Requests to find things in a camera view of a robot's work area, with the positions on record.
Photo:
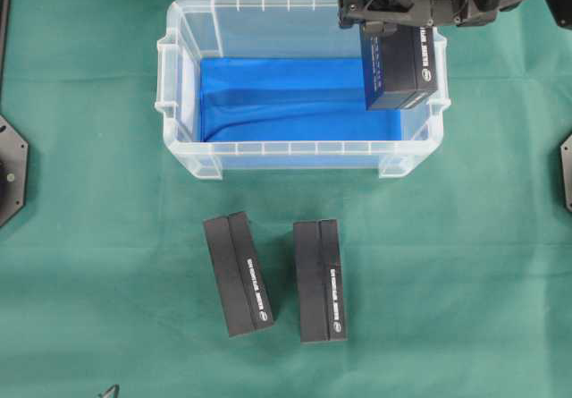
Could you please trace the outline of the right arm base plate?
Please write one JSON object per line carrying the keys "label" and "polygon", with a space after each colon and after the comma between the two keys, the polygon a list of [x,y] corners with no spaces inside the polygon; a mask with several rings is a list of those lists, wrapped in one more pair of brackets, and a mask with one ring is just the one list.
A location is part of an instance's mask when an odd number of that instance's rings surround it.
{"label": "right arm base plate", "polygon": [[548,166],[552,201],[571,214],[571,133],[550,150]]}

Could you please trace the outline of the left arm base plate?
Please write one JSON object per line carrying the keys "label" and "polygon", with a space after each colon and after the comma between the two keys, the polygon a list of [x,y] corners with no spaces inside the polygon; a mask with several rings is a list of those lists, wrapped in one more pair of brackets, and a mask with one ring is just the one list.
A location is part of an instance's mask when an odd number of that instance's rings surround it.
{"label": "left arm base plate", "polygon": [[1,226],[25,205],[29,143],[1,116]]}

